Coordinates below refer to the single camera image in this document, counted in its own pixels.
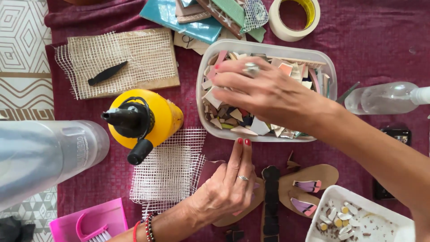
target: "smartphone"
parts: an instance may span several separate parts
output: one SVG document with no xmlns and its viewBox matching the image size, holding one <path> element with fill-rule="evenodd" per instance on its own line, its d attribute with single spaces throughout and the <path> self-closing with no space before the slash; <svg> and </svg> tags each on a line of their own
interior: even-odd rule
<svg viewBox="0 0 430 242">
<path fill-rule="evenodd" d="M 394 139 L 411 146 L 412 132 L 406 129 L 381 129 L 382 132 L 393 137 Z M 382 199 L 396 199 L 391 193 L 389 193 L 379 182 L 373 178 L 373 196 L 377 200 Z"/>
</svg>

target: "masking tape roll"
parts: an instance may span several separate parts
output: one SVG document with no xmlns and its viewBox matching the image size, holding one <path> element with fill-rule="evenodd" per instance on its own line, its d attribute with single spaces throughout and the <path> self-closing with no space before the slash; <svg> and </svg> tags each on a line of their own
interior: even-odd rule
<svg viewBox="0 0 430 242">
<path fill-rule="evenodd" d="M 317 0 L 292 0 L 298 2 L 305 10 L 307 15 L 306 27 L 303 30 L 292 30 L 285 26 L 282 22 L 279 8 L 283 1 L 288 0 L 274 0 L 269 9 L 269 25 L 272 32 L 281 40 L 294 42 L 303 39 L 306 35 L 310 34 L 318 25 L 321 16 L 321 10 Z"/>
</svg>

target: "silver ring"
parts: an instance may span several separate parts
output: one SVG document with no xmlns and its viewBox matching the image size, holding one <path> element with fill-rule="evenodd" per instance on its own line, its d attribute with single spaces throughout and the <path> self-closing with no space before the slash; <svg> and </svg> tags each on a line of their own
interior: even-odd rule
<svg viewBox="0 0 430 242">
<path fill-rule="evenodd" d="M 245 176 L 237 176 L 237 177 L 243 181 L 249 181 L 249 179 L 246 178 Z"/>
<path fill-rule="evenodd" d="M 248 62 L 245 64 L 245 69 L 243 69 L 242 71 L 250 78 L 255 78 L 260 72 L 260 67 L 253 62 Z"/>
</svg>

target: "white tray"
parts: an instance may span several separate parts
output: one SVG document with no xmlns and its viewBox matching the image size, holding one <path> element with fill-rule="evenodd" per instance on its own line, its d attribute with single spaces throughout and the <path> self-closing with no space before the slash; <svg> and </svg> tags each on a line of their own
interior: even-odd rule
<svg viewBox="0 0 430 242">
<path fill-rule="evenodd" d="M 364 197 L 353 193 L 341 186 L 329 186 L 321 197 L 318 208 L 312 219 L 309 231 L 307 232 L 305 242 L 340 242 L 340 239 L 331 238 L 330 232 L 321 235 L 316 229 L 316 223 L 321 222 L 319 216 L 325 216 L 326 207 L 330 199 L 340 200 L 335 207 L 340 207 L 342 202 L 351 202 L 354 206 L 362 208 L 359 214 L 353 218 L 357 219 L 363 226 L 354 229 L 355 236 L 358 237 L 357 242 L 414 242 L 415 241 L 415 224 L 414 221 L 400 215 L 388 208 L 374 203 Z M 360 215 L 360 212 L 365 213 L 366 217 Z M 370 233 L 371 236 L 364 237 L 363 233 Z"/>
<path fill-rule="evenodd" d="M 337 98 L 338 83 L 336 78 L 335 66 L 333 65 L 332 60 L 326 54 L 320 51 L 289 48 L 289 47 L 283 47 L 283 46 L 245 42 L 245 41 L 231 40 L 231 39 L 218 40 L 217 42 L 209 46 L 209 48 L 206 50 L 205 54 L 203 55 L 202 62 L 200 63 L 200 67 L 199 67 L 199 74 L 197 75 L 197 85 L 196 85 L 196 100 L 197 100 L 197 109 L 199 111 L 200 121 L 202 122 L 203 127 L 205 127 L 205 129 L 215 137 L 228 139 L 228 140 L 235 140 L 236 138 L 239 137 L 238 134 L 230 132 L 229 130 L 221 130 L 215 127 L 211 122 L 206 120 L 205 111 L 204 111 L 205 108 L 203 105 L 203 101 L 201 99 L 202 97 L 201 91 L 203 90 L 201 86 L 203 81 L 203 72 L 207 67 L 209 58 L 222 50 L 234 51 L 239 54 L 247 53 L 248 55 L 250 55 L 251 53 L 263 53 L 263 54 L 266 54 L 267 56 L 278 56 L 278 57 L 325 62 L 327 64 L 322 66 L 321 71 L 322 73 L 326 73 L 330 76 L 330 79 L 329 79 L 330 95 L 329 96 L 330 96 L 330 99 L 332 100 L 336 100 Z M 309 141 L 316 140 L 314 137 L 299 137 L 297 139 L 286 139 L 286 138 L 276 138 L 276 136 L 274 135 L 264 135 L 264 136 L 259 135 L 257 137 L 249 136 L 247 138 L 249 138 L 253 142 L 309 142 Z"/>
</svg>

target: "yellow bottle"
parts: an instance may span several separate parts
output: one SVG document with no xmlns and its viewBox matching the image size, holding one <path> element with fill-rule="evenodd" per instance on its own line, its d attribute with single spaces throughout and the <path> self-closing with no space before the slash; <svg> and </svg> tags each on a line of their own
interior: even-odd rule
<svg viewBox="0 0 430 242">
<path fill-rule="evenodd" d="M 109 123 L 112 136 L 132 149 L 127 160 L 138 165 L 153 147 L 164 142 L 184 122 L 182 111 L 155 92 L 133 89 L 119 95 L 101 117 Z"/>
</svg>

